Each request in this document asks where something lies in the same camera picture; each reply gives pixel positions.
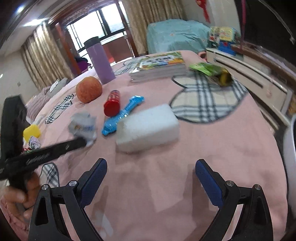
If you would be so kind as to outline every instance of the red bottle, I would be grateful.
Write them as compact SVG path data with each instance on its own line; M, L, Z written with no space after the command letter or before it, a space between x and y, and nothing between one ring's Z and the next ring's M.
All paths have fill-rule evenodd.
M104 104L104 113L106 116L116 116L120 111L120 92L113 90L110 92L107 101Z

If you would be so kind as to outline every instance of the stack of books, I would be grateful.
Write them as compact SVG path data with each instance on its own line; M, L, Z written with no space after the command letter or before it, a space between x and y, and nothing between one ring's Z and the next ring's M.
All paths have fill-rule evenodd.
M170 52L142 59L129 73L132 82L186 75L187 69L180 52Z

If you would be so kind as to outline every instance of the human hand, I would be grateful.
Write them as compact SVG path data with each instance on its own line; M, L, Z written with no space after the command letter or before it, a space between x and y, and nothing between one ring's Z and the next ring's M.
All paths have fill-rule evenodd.
M32 216L34 204L40 190L39 176L33 172L30 180L27 181L28 193L24 193L22 190L14 187L5 187L4 198L7 201L8 210L19 220L24 222L24 218L29 220ZM25 208L28 208L23 214L21 214L15 205L15 203L21 203Z

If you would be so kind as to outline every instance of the window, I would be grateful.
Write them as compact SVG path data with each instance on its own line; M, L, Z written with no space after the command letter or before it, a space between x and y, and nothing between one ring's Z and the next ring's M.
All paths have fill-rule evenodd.
M129 23L121 1L119 2L119 6L126 22ZM91 60L84 46L85 41L98 36L101 40L101 44L105 44L122 37L125 32L124 25L115 3L94 10L68 25L67 29L80 57L88 59L89 63L91 63Z

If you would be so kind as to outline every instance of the plaid pattern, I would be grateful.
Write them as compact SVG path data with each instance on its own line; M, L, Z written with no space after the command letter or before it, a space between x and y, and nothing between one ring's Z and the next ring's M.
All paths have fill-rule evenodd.
M43 165L40 178L46 180L51 188L59 187L59 172L54 163Z
M74 98L74 94L70 94L66 96L59 104L57 104L49 116L45 119L45 124L53 123L65 109L72 105L72 99Z
M178 119L189 122L210 123L226 117L248 93L236 80L228 87L220 87L201 72L190 71L187 77L172 80L184 89L174 96L170 106Z
M134 69L136 67L136 65L141 62L142 59L144 58L148 58L147 56L141 56L141 57L137 57L137 58L132 58L132 59L128 59L127 61L125 61L123 63L123 66L115 71L115 75L120 75L120 74L124 74L132 69Z

